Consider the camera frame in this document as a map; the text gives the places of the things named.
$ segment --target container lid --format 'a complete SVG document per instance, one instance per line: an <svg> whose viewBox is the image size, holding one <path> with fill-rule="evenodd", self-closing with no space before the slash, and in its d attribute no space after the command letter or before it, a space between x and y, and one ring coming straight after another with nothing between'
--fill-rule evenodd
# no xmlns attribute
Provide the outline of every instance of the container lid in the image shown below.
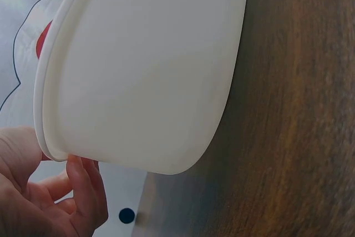
<svg viewBox="0 0 355 237"><path fill-rule="evenodd" d="M175 174L215 134L246 0L64 0L40 54L38 141L68 154Z"/></svg>

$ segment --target dark wood grain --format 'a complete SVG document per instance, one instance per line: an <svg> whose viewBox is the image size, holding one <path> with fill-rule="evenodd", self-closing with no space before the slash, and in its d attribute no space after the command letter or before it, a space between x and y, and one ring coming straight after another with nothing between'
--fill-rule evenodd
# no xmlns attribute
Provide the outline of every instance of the dark wood grain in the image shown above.
<svg viewBox="0 0 355 237"><path fill-rule="evenodd" d="M217 133L133 236L355 236L355 0L247 0Z"/></svg>

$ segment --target white plastic container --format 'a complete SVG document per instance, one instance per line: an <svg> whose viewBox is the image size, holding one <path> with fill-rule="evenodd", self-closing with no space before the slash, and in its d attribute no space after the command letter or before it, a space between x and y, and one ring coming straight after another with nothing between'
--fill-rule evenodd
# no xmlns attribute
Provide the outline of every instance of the white plastic container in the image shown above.
<svg viewBox="0 0 355 237"><path fill-rule="evenodd" d="M176 174L202 156L234 72L246 0L64 0L40 55L44 153Z"/></svg>

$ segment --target dark circle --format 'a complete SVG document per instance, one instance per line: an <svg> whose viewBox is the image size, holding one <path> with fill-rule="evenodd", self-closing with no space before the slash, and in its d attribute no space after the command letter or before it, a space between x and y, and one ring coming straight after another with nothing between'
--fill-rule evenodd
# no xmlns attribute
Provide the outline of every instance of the dark circle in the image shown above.
<svg viewBox="0 0 355 237"><path fill-rule="evenodd" d="M122 223L130 224L133 222L133 220L135 218L135 214L134 214L134 211L131 210L130 208L124 208L120 211L120 214L118 215L118 217Z"/></svg>

